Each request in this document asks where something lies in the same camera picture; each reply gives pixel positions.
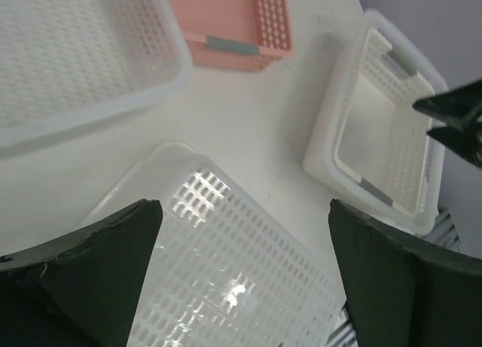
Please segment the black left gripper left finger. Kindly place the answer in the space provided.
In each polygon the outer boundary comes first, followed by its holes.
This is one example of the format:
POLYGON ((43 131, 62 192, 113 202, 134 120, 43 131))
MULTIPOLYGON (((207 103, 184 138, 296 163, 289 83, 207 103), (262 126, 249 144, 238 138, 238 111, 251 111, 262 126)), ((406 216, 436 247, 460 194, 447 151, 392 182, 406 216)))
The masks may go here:
POLYGON ((163 220, 141 199, 1 257, 3 346, 126 346, 163 220))

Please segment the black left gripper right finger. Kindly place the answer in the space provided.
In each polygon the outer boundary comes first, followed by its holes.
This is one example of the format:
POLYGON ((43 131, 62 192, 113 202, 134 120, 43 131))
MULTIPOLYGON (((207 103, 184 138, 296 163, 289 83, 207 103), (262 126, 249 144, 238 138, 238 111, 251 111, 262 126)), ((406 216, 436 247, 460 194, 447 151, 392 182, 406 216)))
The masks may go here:
POLYGON ((328 225, 360 346, 479 346, 481 261, 333 199, 328 225))

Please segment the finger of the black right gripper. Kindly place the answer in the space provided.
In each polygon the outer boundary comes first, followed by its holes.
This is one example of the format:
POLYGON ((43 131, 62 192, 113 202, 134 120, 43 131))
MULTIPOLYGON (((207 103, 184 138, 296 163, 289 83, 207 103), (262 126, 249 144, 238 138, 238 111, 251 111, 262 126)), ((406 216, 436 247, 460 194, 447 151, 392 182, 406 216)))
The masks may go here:
POLYGON ((475 122, 481 116, 481 80, 419 99, 413 109, 441 122, 475 122))
POLYGON ((464 131, 448 126, 435 127, 427 135, 473 166, 481 165, 481 123, 464 131))

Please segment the large white perforated basket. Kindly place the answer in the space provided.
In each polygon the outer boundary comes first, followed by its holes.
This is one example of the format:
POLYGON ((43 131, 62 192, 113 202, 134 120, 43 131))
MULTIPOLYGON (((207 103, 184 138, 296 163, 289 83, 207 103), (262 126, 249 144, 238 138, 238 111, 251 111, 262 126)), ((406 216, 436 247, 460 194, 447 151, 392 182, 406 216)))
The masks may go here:
POLYGON ((324 346, 344 303, 339 280, 210 159, 154 149, 82 220, 139 200, 163 220, 130 346, 324 346))

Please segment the pink plastic basket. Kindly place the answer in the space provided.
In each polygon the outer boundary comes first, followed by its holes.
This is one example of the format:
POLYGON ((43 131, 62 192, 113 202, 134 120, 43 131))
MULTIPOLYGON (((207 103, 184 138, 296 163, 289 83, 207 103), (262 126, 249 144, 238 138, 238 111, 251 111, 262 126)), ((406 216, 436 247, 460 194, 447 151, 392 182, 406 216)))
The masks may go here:
POLYGON ((259 72, 293 54, 288 0, 169 0, 194 64, 259 72))

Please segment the translucent white shallow basket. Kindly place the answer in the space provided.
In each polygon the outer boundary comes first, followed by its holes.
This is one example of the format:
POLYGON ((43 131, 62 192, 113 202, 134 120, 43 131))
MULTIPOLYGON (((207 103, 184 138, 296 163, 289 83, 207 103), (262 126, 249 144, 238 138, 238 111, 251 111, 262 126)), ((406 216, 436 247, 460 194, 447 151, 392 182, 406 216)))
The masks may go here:
POLYGON ((192 68, 169 0, 1 0, 1 147, 154 104, 192 68))

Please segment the cream white small basket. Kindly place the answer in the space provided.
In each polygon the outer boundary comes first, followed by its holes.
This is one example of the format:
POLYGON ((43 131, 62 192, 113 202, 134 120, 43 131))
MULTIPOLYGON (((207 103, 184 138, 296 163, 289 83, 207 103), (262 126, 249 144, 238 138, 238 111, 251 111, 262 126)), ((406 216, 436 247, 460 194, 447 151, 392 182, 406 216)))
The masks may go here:
POLYGON ((383 33, 363 38, 344 103, 335 160, 381 202, 413 218, 420 210, 431 120, 413 103, 434 93, 383 33))

